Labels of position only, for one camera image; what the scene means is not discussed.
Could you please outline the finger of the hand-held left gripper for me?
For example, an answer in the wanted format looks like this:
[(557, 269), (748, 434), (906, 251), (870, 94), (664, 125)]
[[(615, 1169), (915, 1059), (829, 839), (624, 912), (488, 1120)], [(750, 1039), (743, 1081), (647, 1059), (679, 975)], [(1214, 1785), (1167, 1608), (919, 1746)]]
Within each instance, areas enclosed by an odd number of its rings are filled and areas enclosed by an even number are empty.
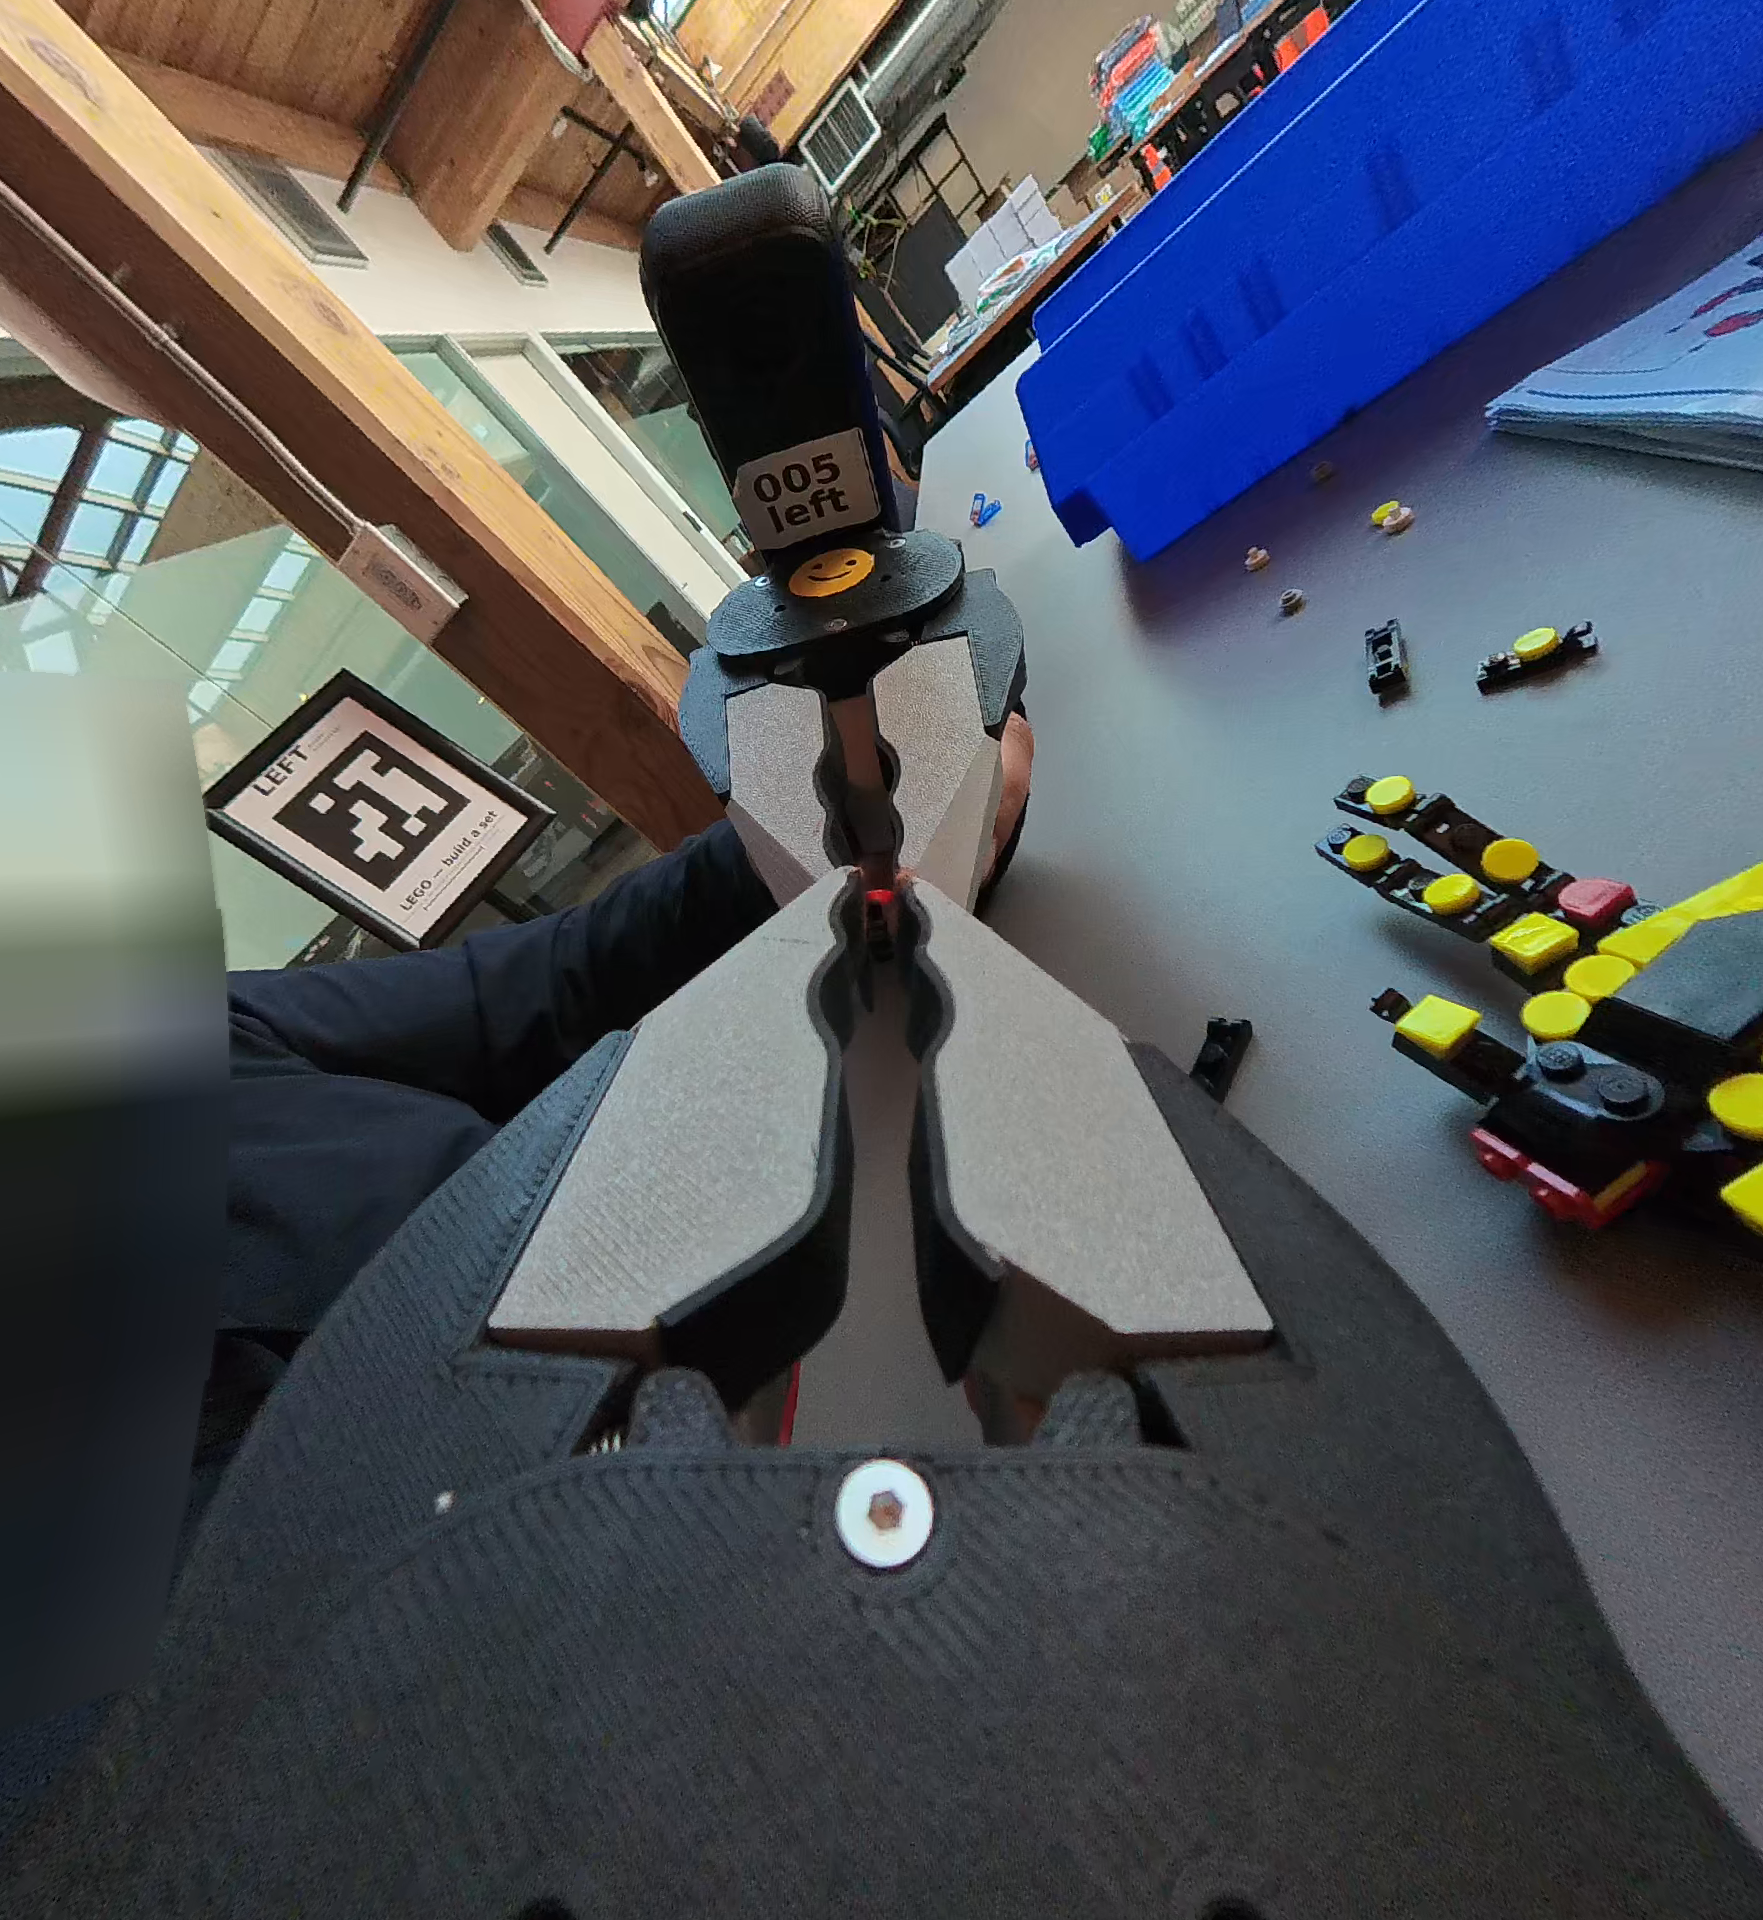
[(824, 881), (853, 890), (861, 867), (848, 783), (829, 702), (806, 687), (764, 684), (725, 705), (728, 819), (776, 906)]
[(915, 644), (879, 673), (871, 693), (895, 764), (899, 867), (976, 909), (1006, 773), (970, 637)]

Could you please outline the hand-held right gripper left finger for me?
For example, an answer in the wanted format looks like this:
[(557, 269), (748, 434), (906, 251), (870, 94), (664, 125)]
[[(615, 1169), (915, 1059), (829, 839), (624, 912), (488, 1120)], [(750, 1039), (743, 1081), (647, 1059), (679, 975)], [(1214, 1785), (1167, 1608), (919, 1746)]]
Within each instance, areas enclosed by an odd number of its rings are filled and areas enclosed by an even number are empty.
[(488, 1333), (750, 1404), (847, 1304), (854, 873), (661, 1003), (605, 1068)]

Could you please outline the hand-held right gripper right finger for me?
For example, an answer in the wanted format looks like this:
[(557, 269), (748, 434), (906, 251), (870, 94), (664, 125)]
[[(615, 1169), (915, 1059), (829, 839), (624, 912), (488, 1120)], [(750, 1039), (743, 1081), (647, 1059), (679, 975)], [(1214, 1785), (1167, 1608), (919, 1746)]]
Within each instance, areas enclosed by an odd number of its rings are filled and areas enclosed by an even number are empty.
[(915, 881), (919, 1310), (948, 1381), (1252, 1356), (1275, 1314), (1126, 1036)]

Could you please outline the person's left forearm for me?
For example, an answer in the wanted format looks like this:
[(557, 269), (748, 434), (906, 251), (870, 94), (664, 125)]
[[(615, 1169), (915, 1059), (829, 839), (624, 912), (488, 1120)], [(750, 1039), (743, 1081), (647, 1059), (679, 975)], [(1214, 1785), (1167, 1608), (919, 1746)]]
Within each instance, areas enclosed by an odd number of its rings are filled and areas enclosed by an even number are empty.
[(334, 1074), (504, 1120), (635, 1028), (776, 912), (734, 826), (559, 916), (456, 946), (229, 975), (237, 1081)]

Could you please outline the red yellow black lego model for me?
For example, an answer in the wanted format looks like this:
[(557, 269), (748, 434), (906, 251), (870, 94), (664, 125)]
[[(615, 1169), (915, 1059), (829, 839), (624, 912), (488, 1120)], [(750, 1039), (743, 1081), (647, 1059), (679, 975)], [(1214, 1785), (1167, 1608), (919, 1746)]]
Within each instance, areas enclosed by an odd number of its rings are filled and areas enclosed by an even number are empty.
[(1565, 1224), (1667, 1200), (1763, 1255), (1763, 860), (1650, 904), (1401, 777), (1356, 777), (1336, 807), (1330, 870), (1523, 994), (1518, 1046), (1458, 1000), (1372, 1000), (1395, 1055), (1472, 1100), (1478, 1165)]

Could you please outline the closed lego instruction booklet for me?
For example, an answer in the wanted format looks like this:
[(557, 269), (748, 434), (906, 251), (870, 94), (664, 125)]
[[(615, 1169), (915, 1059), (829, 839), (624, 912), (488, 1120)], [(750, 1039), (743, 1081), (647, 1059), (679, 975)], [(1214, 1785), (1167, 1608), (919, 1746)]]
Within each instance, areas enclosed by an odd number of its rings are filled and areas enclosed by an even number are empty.
[(1763, 473), (1763, 234), (1485, 409), (1520, 437)]

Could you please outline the person's left hand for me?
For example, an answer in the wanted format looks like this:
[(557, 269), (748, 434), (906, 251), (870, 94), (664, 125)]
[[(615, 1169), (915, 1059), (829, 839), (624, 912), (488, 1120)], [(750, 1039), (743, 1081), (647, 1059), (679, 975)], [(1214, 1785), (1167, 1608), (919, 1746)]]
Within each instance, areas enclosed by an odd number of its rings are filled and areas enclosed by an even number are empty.
[(999, 803), (990, 828), (990, 847), (983, 860), (974, 912), (987, 916), (1003, 877), (1015, 863), (1015, 852), (1029, 818), (1035, 789), (1038, 737), (1022, 702), (1015, 705), (1007, 723), (999, 734)]

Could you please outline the person's navy clothing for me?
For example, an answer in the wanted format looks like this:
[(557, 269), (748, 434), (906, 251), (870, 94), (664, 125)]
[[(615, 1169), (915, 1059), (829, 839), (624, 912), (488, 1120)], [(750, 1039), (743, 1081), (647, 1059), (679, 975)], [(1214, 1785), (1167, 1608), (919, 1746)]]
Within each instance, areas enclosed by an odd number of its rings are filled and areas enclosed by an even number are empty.
[(198, 1520), (297, 1350), (498, 1120), (449, 952), (229, 973), (229, 1156)]

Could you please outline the black-framed marker sign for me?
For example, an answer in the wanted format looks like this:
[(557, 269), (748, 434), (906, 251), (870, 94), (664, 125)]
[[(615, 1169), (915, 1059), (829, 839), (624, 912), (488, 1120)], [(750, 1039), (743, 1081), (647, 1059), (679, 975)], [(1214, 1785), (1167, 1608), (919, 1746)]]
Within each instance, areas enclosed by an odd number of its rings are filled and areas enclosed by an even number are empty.
[(208, 828), (399, 949), (444, 946), (557, 812), (336, 673), (203, 792)]

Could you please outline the grey electrical box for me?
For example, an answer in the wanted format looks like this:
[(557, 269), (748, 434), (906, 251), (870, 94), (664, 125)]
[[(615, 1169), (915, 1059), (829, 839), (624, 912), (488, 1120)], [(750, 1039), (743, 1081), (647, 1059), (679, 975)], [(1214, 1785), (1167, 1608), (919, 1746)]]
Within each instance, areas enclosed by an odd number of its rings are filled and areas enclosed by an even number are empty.
[(421, 554), (398, 528), (359, 522), (336, 570), (417, 644), (436, 648), (465, 611), (468, 592)]

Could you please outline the black plate with yellow stud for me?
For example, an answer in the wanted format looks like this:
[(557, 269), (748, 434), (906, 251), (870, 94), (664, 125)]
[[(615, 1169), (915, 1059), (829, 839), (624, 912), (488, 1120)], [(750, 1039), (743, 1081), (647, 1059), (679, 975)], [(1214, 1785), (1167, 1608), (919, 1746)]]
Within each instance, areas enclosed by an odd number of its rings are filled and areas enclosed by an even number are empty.
[(1569, 667), (1599, 658), (1599, 637), (1591, 621), (1566, 629), (1542, 626), (1520, 634), (1510, 648), (1481, 660), (1475, 687), (1484, 697), (1565, 674)]

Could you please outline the blue plastic bin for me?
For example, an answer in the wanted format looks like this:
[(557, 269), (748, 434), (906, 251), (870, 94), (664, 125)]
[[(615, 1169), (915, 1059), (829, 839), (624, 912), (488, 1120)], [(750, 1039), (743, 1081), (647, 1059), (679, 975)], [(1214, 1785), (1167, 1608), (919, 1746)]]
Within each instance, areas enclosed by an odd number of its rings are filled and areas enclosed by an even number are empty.
[(1356, 4), (1038, 314), (1074, 545), (1154, 558), (1763, 131), (1763, 4)]

